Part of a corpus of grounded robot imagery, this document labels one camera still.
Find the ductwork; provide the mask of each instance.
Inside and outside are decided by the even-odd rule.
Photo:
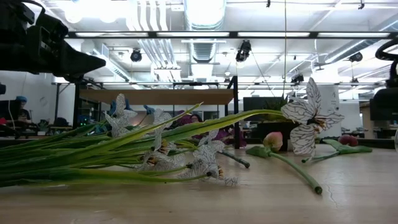
[[[226,0],[184,0],[186,30],[220,30],[225,16]],[[193,59],[209,63],[216,52],[216,44],[190,44]]]
[[[398,30],[398,14],[390,17],[389,19],[385,20],[381,24],[379,24],[377,27],[374,28],[376,31],[382,31],[382,32],[397,32]],[[365,49],[366,47],[369,47],[380,40],[353,40],[349,42],[348,44],[345,44],[344,46],[340,47],[336,51],[328,54],[324,62],[326,64],[329,63],[335,63],[340,60],[343,60],[345,58],[348,58],[352,56],[353,54]]]

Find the desk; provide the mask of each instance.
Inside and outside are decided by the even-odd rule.
[[[318,150],[322,155],[334,149],[318,145]],[[240,177],[235,188],[190,182],[0,189],[0,223],[398,223],[395,150],[304,164],[323,187],[321,196],[278,159],[248,156],[243,150],[236,154],[251,167],[217,155],[226,175]]]

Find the ceiling pipe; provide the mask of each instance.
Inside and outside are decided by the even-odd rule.
[[[147,1],[140,0],[139,2],[140,2],[140,7],[141,7],[141,15],[140,15],[139,23],[143,30],[149,30],[149,27],[147,24]],[[156,64],[156,66],[158,66],[158,68],[162,67],[160,58],[158,55],[155,54],[154,49],[151,46],[151,42],[144,40],[142,43],[147,47],[148,51],[154,58],[154,60],[155,60],[154,63]]]
[[[381,32],[396,32],[398,30],[398,14],[388,18],[383,21],[381,24],[376,26],[373,30],[381,31]],[[380,40],[371,39],[371,40],[353,40],[334,52],[328,54],[324,58],[325,64],[335,63],[345,58],[352,56],[353,54],[379,42]]]
[[[126,19],[126,25],[129,28],[130,31],[141,31],[141,26],[138,21],[138,3],[137,0],[129,0],[131,8],[132,8],[132,16],[128,19]],[[158,68],[156,64],[156,60],[151,54],[150,50],[148,49],[148,44],[147,40],[138,40],[138,44],[141,46],[142,49],[144,49],[144,52],[147,54],[149,57],[149,60]]]
[[[160,28],[162,29],[162,31],[168,31],[169,28],[167,28],[167,23],[166,23],[166,0],[160,0],[160,1],[158,1],[158,3],[159,3],[159,12],[160,12],[160,14],[159,14]],[[170,57],[173,67],[179,68],[179,66],[177,65],[177,61],[175,59],[174,50],[173,50],[171,40],[163,39],[162,42],[164,43],[164,47],[165,47],[164,52],[169,53],[169,57]]]
[[[159,28],[157,27],[157,18],[156,18],[156,1],[150,0],[149,7],[150,7],[150,17],[149,17],[150,26],[152,27],[152,30],[159,31]],[[167,68],[165,59],[163,58],[163,55],[162,55],[162,52],[160,52],[160,49],[158,48],[158,45],[160,45],[159,40],[151,39],[150,43],[151,43],[152,49],[154,49],[156,54],[158,55],[158,59],[160,60],[160,63],[162,64],[163,68]]]

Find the tulip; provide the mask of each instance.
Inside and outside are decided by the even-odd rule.
[[[283,135],[281,132],[272,132],[267,134],[264,138],[262,144],[265,147],[270,147],[272,152],[277,152],[282,147],[283,143]]]

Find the wire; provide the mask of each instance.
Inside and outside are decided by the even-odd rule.
[[[257,68],[260,70],[261,76],[264,78],[264,81],[265,81],[265,83],[267,84],[268,89],[271,91],[272,96],[275,97],[274,93],[273,93],[272,90],[271,90],[271,87],[268,85],[268,82],[267,82],[267,80],[266,80],[264,74],[263,74],[262,71],[261,71],[261,68],[260,68],[259,64],[257,63],[256,57],[254,56],[253,51],[251,52],[251,54],[253,55],[254,61],[256,62],[256,65],[257,65]]]
[[[287,34],[286,34],[286,32],[287,32],[287,16],[286,16],[286,13],[287,13],[287,6],[286,6],[286,0],[285,0],[285,66],[284,66],[284,76],[282,77],[283,79],[284,79],[284,89],[283,89],[283,92],[282,92],[282,97],[284,97],[284,95],[285,95],[285,84],[286,84],[286,56],[287,56]]]
[[[14,127],[14,130],[15,130],[15,123],[14,123],[14,118],[12,117],[12,114],[11,114],[10,104],[11,104],[11,100],[8,101],[8,113],[10,114],[12,126]]]

